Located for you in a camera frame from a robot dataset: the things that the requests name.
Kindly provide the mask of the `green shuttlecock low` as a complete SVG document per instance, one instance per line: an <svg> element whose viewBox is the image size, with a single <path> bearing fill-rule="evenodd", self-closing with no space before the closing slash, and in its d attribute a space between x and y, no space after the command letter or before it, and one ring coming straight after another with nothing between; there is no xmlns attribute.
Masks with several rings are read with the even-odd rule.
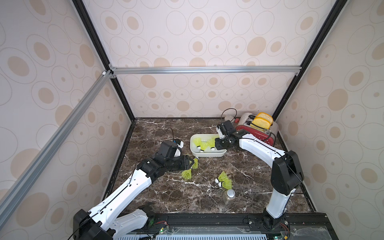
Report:
<svg viewBox="0 0 384 240"><path fill-rule="evenodd" d="M232 183L232 180L230 180L230 179L226 179L222 182L219 182L218 185L220 188L223 188L225 190L232 190L233 189L233 183Z"/></svg>

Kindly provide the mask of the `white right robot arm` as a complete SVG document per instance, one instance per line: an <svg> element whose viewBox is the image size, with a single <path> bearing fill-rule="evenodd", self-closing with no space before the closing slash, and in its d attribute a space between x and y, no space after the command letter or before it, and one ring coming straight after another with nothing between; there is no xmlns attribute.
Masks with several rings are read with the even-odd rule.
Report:
<svg viewBox="0 0 384 240"><path fill-rule="evenodd" d="M304 180L298 155L294 151L279 150L246 130L236 130L230 121L217 125L219 137L215 139L217 150L239 146L272 168L271 184L273 193L263 211L263 225L267 230L276 228L284 217L291 195Z"/></svg>

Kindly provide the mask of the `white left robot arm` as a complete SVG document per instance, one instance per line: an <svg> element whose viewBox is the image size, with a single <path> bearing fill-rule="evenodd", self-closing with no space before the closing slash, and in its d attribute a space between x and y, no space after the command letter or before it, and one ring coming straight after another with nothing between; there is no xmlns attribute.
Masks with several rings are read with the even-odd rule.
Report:
<svg viewBox="0 0 384 240"><path fill-rule="evenodd" d="M71 240L117 240L124 235L149 228L153 219L146 208L120 217L120 213L146 188L166 172L183 171L189 178L198 167L198 159L184 155L183 143L163 141L158 151L142 160L128 179L111 195L89 211L80 210L73 217Z"/></svg>

